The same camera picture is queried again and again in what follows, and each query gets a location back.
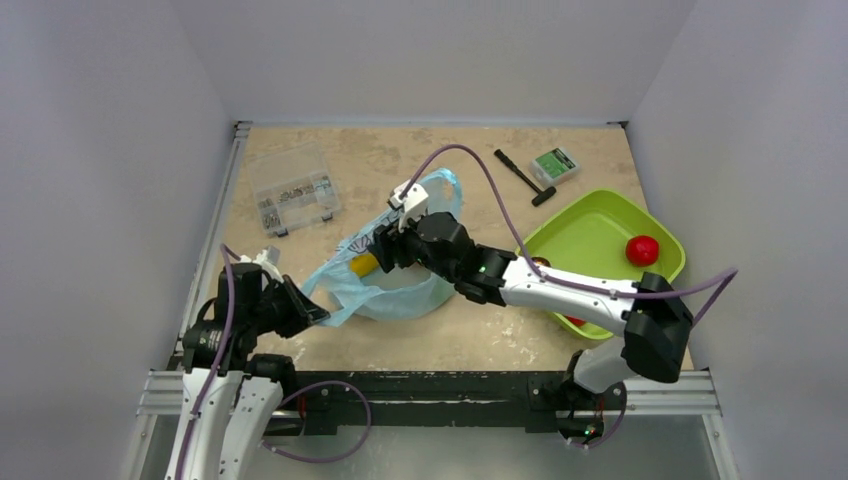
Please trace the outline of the yellow fake fruit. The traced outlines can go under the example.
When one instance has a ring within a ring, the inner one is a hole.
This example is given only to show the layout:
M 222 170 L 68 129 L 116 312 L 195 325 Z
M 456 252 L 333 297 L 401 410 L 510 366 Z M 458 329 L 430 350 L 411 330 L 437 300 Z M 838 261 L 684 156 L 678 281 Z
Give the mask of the yellow fake fruit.
M 363 278 L 379 268 L 379 262 L 370 253 L 358 255 L 350 261 L 350 269 L 359 278 Z

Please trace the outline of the dark red fake fruit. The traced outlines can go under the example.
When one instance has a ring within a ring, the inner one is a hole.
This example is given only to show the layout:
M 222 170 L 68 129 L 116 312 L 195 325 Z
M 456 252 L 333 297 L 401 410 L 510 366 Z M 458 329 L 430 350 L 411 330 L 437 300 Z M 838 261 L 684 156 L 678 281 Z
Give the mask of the dark red fake fruit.
M 545 268 L 551 268 L 552 267 L 552 264 L 550 263 L 550 261 L 543 258 L 543 257 L 532 257 L 531 260 L 537 266 L 545 267 Z

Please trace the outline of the blue plastic bag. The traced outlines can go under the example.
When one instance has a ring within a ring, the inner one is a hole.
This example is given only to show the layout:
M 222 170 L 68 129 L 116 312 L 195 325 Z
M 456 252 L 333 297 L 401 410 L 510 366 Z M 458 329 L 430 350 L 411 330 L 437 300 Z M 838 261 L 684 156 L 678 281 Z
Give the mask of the blue plastic bag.
M 399 213 L 387 208 L 360 230 L 336 246 L 335 253 L 302 284 L 311 296 L 319 292 L 332 305 L 324 326 L 338 327 L 354 315 L 376 321 L 405 321 L 423 317 L 455 295 L 454 287 L 429 270 L 414 265 L 385 273 L 377 267 L 361 277 L 351 262 L 367 253 L 373 230 L 397 220 Z

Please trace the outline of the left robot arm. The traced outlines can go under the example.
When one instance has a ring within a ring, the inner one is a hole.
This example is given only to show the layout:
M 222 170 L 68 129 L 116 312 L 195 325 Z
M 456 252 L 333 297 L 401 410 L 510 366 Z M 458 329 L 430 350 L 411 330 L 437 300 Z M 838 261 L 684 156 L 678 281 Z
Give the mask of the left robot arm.
M 217 296 L 182 339 L 181 412 L 166 478 L 242 478 L 273 411 L 298 395 L 292 359 L 256 354 L 259 336 L 291 338 L 329 316 L 268 264 L 226 265 Z

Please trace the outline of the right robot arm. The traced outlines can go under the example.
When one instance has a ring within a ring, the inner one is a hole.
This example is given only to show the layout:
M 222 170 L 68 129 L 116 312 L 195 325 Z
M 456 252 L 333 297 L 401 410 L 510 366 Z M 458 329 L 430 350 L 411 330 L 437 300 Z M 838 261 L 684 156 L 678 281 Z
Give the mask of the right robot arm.
M 668 280 L 609 280 L 548 268 L 474 242 L 448 212 L 377 227 L 368 247 L 381 269 L 420 265 L 477 304 L 527 307 L 575 317 L 613 334 L 577 354 L 561 381 L 564 399 L 584 407 L 634 376 L 678 381 L 694 318 Z

